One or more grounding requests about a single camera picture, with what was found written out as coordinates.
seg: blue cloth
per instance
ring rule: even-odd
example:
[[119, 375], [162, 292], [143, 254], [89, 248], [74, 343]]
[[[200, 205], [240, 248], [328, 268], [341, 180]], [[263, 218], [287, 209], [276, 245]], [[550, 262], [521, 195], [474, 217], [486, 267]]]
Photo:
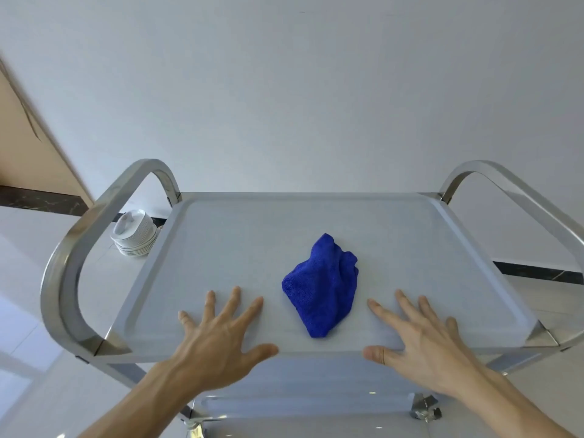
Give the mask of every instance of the blue cloth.
[[324, 234], [314, 243], [310, 258], [282, 280], [282, 290], [311, 337], [324, 338], [350, 312], [359, 274], [355, 263], [357, 257]]

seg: curved metal tube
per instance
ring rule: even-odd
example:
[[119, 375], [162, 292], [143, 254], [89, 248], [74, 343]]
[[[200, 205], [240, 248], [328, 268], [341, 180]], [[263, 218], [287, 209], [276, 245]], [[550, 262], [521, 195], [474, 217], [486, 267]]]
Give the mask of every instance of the curved metal tube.
[[[181, 201], [171, 170], [157, 159], [142, 159], [127, 168], [69, 230], [55, 248], [43, 275], [40, 304], [49, 334], [64, 349], [87, 359], [105, 340], [84, 320], [79, 309], [78, 283], [85, 258], [98, 238], [150, 173], [160, 180], [168, 201]], [[110, 352], [127, 350], [110, 348]]]
[[[584, 228], [500, 164], [482, 160], [461, 164], [442, 185], [439, 193], [441, 200], [449, 204], [460, 183], [473, 172], [486, 176], [545, 230], [554, 235], [572, 253], [584, 272]], [[583, 329], [584, 326], [577, 328], [572, 326], [550, 329], [550, 332], [556, 341], [565, 347], [584, 339]]]

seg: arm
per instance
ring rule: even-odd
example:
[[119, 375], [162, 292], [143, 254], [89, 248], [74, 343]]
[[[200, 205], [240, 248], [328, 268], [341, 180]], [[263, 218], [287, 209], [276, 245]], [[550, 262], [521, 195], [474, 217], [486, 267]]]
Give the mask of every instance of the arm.
[[262, 309], [257, 298], [237, 319], [241, 300], [235, 287], [223, 311], [215, 316], [215, 294], [207, 294], [199, 326], [179, 312], [185, 338], [174, 355], [157, 363], [112, 410], [90, 426], [80, 438], [157, 437], [180, 409], [201, 392], [235, 383], [254, 366], [278, 353], [273, 344], [241, 352], [245, 331]]
[[442, 323], [426, 297], [419, 309], [401, 290], [396, 298], [408, 321], [369, 300], [371, 310], [398, 331], [403, 353], [368, 346], [363, 356], [393, 367], [399, 374], [428, 389], [456, 398], [475, 412], [501, 438], [575, 438], [556, 424], [503, 375], [482, 364], [464, 345], [454, 318]]

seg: stack of plates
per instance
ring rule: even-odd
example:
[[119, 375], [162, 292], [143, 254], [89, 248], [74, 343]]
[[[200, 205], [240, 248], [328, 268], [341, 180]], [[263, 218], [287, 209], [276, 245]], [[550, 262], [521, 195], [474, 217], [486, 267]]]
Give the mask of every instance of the stack of plates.
[[146, 255], [154, 246], [159, 229], [143, 210], [123, 214], [111, 235], [117, 249], [126, 256]]

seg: white wall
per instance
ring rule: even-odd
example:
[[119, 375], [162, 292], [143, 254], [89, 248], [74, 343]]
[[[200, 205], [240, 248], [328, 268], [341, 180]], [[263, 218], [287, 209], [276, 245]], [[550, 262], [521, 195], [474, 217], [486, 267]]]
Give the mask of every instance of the white wall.
[[[0, 56], [89, 191], [432, 191], [491, 159], [584, 222], [584, 0], [1, 0]], [[131, 207], [167, 213], [155, 181]], [[486, 181], [497, 259], [576, 269]]]

